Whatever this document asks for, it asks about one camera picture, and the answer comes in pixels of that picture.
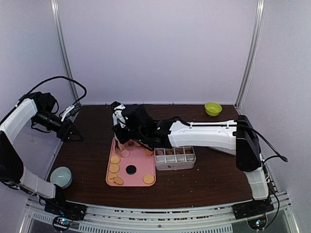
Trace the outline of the metal serving tongs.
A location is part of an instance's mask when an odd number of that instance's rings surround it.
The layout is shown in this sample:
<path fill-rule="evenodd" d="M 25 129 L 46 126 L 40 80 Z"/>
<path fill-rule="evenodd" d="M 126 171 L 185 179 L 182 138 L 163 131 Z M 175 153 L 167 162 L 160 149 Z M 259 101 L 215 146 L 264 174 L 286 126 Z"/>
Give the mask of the metal serving tongs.
<path fill-rule="evenodd" d="M 122 152 L 123 152 L 123 146 L 122 144 L 120 144 L 118 142 L 118 140 L 115 140 L 115 147 L 114 147 L 114 150 L 115 150 L 115 153 L 119 156 L 122 155 Z"/>

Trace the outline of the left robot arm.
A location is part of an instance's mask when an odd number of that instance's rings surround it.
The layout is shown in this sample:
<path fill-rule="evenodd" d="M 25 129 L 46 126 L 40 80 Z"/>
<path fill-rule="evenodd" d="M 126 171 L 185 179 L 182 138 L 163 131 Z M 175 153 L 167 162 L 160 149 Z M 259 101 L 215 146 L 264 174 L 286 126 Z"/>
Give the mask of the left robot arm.
<path fill-rule="evenodd" d="M 16 138 L 28 122 L 44 126 L 46 132 L 55 132 L 62 142 L 81 142 L 84 137 L 66 116 L 56 116 L 52 111 L 57 104 L 50 93 L 34 92 L 25 94 L 16 106 L 0 122 L 0 180 L 13 189 L 21 189 L 31 195 L 37 194 L 46 200 L 52 200 L 51 208 L 60 216 L 70 211 L 70 205 L 64 201 L 62 188 L 47 182 L 29 171 L 24 165 L 19 152 L 27 145 L 14 147 Z"/>

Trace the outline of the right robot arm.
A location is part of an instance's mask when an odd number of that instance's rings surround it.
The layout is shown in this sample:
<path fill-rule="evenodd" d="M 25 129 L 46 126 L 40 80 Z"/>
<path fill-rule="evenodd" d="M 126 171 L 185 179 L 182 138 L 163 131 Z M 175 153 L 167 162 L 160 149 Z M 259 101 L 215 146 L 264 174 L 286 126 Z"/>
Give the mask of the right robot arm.
<path fill-rule="evenodd" d="M 176 147 L 214 147 L 233 150 L 236 167 L 245 173 L 253 200 L 249 210 L 260 214 L 268 206 L 269 189 L 263 168 L 259 139 L 244 115 L 225 122 L 186 122 L 175 116 L 152 119 L 143 105 L 111 104 L 113 132 L 120 144 L 138 142 L 148 150 Z"/>

